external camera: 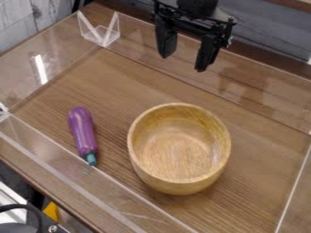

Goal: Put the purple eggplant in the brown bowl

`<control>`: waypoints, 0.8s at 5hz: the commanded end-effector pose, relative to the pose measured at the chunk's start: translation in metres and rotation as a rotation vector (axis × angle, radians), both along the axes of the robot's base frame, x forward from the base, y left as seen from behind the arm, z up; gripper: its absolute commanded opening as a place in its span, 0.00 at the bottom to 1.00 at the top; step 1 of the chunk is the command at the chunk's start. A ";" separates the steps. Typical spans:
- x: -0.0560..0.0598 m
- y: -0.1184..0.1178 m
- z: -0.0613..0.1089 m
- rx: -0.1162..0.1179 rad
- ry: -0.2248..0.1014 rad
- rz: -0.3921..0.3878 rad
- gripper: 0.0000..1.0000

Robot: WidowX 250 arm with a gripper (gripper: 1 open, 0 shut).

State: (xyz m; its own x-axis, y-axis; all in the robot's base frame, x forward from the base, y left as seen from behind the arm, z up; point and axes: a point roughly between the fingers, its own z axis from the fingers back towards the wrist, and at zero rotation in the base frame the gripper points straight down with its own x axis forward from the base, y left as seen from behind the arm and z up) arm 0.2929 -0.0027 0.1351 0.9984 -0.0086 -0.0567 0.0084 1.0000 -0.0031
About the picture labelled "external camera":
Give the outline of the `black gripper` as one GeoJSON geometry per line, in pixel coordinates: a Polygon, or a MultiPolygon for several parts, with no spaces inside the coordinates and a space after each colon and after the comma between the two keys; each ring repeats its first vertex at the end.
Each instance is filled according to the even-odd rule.
{"type": "Polygon", "coordinates": [[[153,0],[157,53],[167,58],[176,51],[177,31],[201,37],[195,70],[204,72],[213,63],[220,45],[228,47],[236,19],[217,6],[219,0],[153,0]]]}

